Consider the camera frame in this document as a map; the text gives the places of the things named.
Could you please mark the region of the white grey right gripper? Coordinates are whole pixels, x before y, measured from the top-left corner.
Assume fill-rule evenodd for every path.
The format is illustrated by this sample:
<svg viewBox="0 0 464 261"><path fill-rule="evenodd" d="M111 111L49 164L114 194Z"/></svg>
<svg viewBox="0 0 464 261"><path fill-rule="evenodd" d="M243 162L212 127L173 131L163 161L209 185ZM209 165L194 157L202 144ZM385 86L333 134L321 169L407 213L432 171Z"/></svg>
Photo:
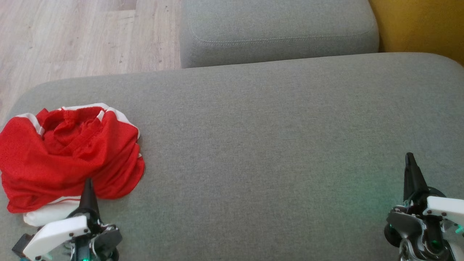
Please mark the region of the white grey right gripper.
<svg viewBox="0 0 464 261"><path fill-rule="evenodd" d="M404 201L386 218L384 236L399 248L398 261L464 261L464 200L429 196L413 153L405 155Z"/></svg>

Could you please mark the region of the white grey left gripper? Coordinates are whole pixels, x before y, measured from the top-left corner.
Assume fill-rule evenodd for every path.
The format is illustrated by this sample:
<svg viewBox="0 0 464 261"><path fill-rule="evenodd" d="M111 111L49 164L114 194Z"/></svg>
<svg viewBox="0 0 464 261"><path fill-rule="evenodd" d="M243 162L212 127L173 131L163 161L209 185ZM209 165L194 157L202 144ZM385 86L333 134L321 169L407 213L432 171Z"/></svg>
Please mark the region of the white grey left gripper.
<svg viewBox="0 0 464 261"><path fill-rule="evenodd" d="M91 178L86 179L77 212L88 217L77 215L46 224L22 249L24 258L51 261L50 252L67 244L70 261L119 261L117 246L123 240L121 231L116 225L101 221Z"/></svg>

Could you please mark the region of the red white sports jersey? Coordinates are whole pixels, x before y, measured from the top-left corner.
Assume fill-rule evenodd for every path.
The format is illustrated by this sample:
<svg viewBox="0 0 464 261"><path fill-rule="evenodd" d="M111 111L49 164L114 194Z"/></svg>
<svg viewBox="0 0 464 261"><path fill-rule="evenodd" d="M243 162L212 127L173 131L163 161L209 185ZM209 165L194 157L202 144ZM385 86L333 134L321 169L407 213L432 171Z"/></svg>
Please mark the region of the red white sports jersey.
<svg viewBox="0 0 464 261"><path fill-rule="evenodd" d="M40 227L67 218L71 212L78 208L79 203L80 196L60 197L38 210L23 213L23 220L30 226Z"/></svg>

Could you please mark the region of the red shorts white waistband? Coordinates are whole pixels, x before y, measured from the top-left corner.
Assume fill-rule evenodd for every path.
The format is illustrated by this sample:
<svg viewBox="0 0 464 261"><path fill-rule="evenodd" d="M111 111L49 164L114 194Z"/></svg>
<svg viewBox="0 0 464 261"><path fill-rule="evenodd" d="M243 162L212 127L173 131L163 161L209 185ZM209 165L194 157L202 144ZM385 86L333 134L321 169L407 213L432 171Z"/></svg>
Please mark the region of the red shorts white waistband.
<svg viewBox="0 0 464 261"><path fill-rule="evenodd" d="M7 210L21 214L74 200L91 178L99 199L132 192L144 174L139 129L104 103L11 118L0 132Z"/></svg>

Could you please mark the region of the yellow upholstered backrest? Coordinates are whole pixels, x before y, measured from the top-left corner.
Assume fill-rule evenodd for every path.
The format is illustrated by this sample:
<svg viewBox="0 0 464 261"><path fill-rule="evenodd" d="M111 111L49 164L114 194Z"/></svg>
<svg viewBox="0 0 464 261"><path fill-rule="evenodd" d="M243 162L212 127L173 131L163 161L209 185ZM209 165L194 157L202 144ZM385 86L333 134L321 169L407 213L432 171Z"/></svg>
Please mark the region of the yellow upholstered backrest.
<svg viewBox="0 0 464 261"><path fill-rule="evenodd" d="M381 52L422 52L464 66L464 0L369 0Z"/></svg>

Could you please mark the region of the large grey sofa seat cushion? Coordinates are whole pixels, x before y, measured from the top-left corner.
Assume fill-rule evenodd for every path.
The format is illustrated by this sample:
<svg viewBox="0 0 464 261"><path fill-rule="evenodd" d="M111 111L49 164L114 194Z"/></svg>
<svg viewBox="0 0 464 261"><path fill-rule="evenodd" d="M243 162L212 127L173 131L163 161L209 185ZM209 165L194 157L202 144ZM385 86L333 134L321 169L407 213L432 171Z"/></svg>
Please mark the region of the large grey sofa seat cushion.
<svg viewBox="0 0 464 261"><path fill-rule="evenodd" d="M120 261L397 261L384 237L405 155L464 199L464 67L374 53L38 85L7 118L105 103L141 132L145 173L99 200Z"/></svg>

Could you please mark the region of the grey stitched-seam sofa cushion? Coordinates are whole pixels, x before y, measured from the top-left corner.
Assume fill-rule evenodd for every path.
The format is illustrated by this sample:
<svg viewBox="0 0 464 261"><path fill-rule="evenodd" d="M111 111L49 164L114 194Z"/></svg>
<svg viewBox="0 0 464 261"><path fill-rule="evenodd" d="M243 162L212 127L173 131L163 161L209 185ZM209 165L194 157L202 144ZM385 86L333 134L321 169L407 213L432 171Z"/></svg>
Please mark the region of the grey stitched-seam sofa cushion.
<svg viewBox="0 0 464 261"><path fill-rule="evenodd" d="M368 0L182 0L183 68L378 52Z"/></svg>

